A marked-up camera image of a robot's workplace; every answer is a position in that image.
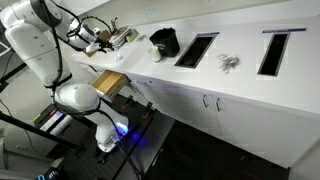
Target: cabinet door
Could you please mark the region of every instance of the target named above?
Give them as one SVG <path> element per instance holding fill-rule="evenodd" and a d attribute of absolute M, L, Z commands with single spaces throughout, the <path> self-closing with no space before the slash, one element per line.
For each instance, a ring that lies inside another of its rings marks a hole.
<path fill-rule="evenodd" d="M 179 87 L 166 88 L 178 114 L 178 120 L 198 130 L 221 138 L 211 96 Z"/>
<path fill-rule="evenodd" d="M 223 140 L 285 168 L 320 137 L 319 121 L 223 98 L 218 106 Z"/>
<path fill-rule="evenodd" d="M 133 83 L 138 87 L 146 100 L 153 103 L 154 108 L 174 119 L 177 118 L 173 104 L 169 100 L 170 97 L 164 91 L 164 84 L 146 80 L 133 80 Z"/>

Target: rectangular slot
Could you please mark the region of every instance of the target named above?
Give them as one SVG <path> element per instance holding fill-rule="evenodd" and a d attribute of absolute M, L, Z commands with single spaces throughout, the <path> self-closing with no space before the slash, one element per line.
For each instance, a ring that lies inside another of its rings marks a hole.
<path fill-rule="evenodd" d="M 273 35 L 258 74 L 277 76 L 290 34 Z"/>
<path fill-rule="evenodd" d="M 196 68 L 217 34 L 198 34 L 175 66 Z"/>

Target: blue light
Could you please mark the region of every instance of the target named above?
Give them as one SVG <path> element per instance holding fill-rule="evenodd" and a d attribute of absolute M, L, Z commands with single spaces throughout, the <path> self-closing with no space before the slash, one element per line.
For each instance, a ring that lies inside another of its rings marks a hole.
<path fill-rule="evenodd" d="M 116 125 L 117 125 L 117 128 L 118 128 L 118 130 L 119 130 L 121 135 L 124 136 L 124 135 L 127 134 L 127 132 L 128 132 L 128 127 L 127 126 L 125 126 L 125 125 L 123 125 L 123 124 L 121 124 L 119 122 Z"/>

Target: metal bar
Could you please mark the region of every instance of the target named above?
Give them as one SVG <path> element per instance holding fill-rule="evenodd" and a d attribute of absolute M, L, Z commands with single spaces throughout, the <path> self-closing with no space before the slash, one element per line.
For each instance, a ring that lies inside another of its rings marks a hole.
<path fill-rule="evenodd" d="M 5 75 L 2 79 L 1 82 L 5 82 L 6 80 L 10 79 L 12 76 L 14 76 L 15 74 L 17 74 L 19 71 L 21 71 L 23 68 L 25 68 L 27 65 L 25 63 L 19 65 L 18 67 L 16 67 L 14 70 L 12 70 L 11 72 L 9 72 L 7 75 Z"/>
<path fill-rule="evenodd" d="M 307 31 L 307 28 L 264 30 L 262 31 L 262 33 L 289 33 L 289 32 L 304 32 L 304 31 Z"/>
<path fill-rule="evenodd" d="M 44 131 L 36 128 L 36 127 L 33 127 L 33 126 L 25 123 L 25 122 L 22 122 L 22 121 L 20 121 L 18 119 L 15 119 L 15 118 L 11 117 L 11 116 L 8 116 L 8 115 L 2 113 L 1 111 L 0 111 L 0 119 L 5 121 L 5 122 L 7 122 L 7 123 L 9 123 L 9 124 L 12 124 L 14 126 L 20 127 L 20 128 L 22 128 L 24 130 L 27 130 L 27 131 L 33 132 L 35 134 L 38 134 L 39 136 L 42 136 L 42 137 L 45 137 L 45 138 L 50 139 L 52 141 L 55 141 L 57 143 L 63 144 L 65 146 L 69 147 L 69 148 L 72 148 L 72 149 L 77 149 L 78 148 L 78 145 L 76 145 L 76 144 L 73 144 L 73 143 L 68 142 L 66 140 L 63 140 L 61 138 L 58 138 L 58 137 L 56 137 L 56 136 L 54 136 L 52 134 L 44 132 Z"/>

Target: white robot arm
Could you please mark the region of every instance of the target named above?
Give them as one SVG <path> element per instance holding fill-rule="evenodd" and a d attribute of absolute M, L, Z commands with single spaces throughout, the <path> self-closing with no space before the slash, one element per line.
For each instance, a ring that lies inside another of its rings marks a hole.
<path fill-rule="evenodd" d="M 127 133 L 128 119 L 101 103 L 91 85 L 75 83 L 67 63 L 64 60 L 59 63 L 57 48 L 43 34 L 53 26 L 62 41 L 80 51 L 96 41 L 99 30 L 82 25 L 77 35 L 68 37 L 67 32 L 79 22 L 70 23 L 68 15 L 50 0 L 14 3 L 0 12 L 0 20 L 12 48 L 47 87 L 53 99 L 78 112 L 91 112 L 85 117 L 97 124 L 98 146 L 110 152 L 115 147 L 115 139 L 119 138 L 119 131 L 121 135 Z"/>

